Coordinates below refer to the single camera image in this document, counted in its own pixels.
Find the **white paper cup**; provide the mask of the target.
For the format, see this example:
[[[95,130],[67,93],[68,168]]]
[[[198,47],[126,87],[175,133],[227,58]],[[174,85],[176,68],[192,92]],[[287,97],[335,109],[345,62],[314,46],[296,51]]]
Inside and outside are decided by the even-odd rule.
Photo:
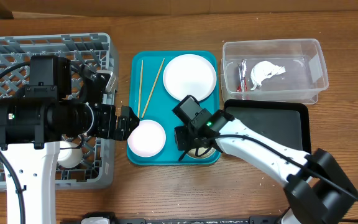
[[[81,148],[77,144],[60,141],[60,152],[58,154],[57,163],[64,168],[74,168],[77,166],[83,158]]]

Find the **red snack wrapper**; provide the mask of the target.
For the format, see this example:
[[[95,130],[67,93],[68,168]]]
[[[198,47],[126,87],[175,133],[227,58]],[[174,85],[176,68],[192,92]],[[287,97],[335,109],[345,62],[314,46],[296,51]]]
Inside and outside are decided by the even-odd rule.
[[[239,72],[239,86],[237,87],[237,92],[246,92],[247,91],[247,84],[246,84],[247,65],[246,65],[246,59],[243,59],[240,62],[240,64],[238,65],[238,72]]]

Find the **white napkin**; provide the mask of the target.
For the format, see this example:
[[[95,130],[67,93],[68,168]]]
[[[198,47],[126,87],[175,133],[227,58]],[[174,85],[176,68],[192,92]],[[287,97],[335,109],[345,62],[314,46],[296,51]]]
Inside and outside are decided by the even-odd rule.
[[[257,87],[262,86],[262,82],[268,78],[272,78],[274,75],[280,75],[286,72],[285,67],[274,65],[269,61],[262,61],[256,64],[250,73],[250,79],[253,87],[250,89],[254,91]]]

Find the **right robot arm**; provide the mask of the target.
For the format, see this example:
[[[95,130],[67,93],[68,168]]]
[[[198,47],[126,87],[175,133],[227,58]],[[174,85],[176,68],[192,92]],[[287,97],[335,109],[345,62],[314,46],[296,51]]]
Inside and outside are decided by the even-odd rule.
[[[278,223],[340,223],[358,200],[352,182],[323,149],[310,154],[281,145],[223,110],[211,114],[191,95],[173,113],[188,130],[193,147],[238,157],[283,187],[289,208]]]

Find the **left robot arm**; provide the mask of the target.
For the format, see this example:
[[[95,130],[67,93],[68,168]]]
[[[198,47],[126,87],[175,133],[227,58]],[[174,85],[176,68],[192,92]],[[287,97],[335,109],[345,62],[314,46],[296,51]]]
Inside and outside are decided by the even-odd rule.
[[[0,99],[0,160],[9,223],[55,223],[55,176],[63,136],[125,141],[139,118],[103,103],[114,75],[65,57],[36,55],[29,83]]]

